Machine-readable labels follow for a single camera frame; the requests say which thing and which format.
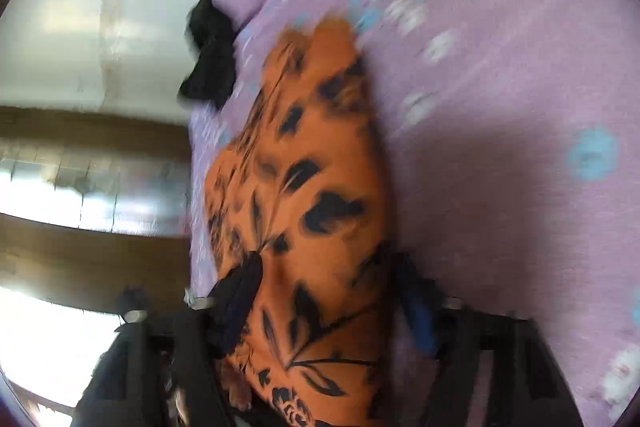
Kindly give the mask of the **orange black floral garment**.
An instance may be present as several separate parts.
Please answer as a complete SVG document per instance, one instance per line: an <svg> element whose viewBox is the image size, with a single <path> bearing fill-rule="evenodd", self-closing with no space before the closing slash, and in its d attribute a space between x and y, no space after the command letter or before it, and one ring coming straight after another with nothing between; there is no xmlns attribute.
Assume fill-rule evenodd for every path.
<svg viewBox="0 0 640 427"><path fill-rule="evenodd" d="M292 426L388 425L395 210L349 22L282 32L204 205L221 277L262 258L227 378Z"/></svg>

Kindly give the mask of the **wooden glass panel door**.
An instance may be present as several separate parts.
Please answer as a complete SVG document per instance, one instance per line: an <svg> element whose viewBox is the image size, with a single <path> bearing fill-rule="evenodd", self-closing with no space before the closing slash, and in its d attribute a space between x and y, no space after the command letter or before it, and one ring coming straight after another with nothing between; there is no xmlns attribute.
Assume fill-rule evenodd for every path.
<svg viewBox="0 0 640 427"><path fill-rule="evenodd" d="M66 426L126 288L172 311L189 283L186 128L1 111L1 421Z"/></svg>

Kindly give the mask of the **purple floral bed sheet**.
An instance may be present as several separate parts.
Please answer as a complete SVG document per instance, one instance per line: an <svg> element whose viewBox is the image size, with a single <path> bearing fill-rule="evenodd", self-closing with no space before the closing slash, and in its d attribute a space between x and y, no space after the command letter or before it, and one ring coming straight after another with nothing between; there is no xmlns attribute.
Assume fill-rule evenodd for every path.
<svg viewBox="0 0 640 427"><path fill-rule="evenodd" d="M535 317L588 426L639 386L639 0L214 0L241 29L226 107L198 106L191 285L216 281L206 170L286 26L358 32L402 245L446 291Z"/></svg>

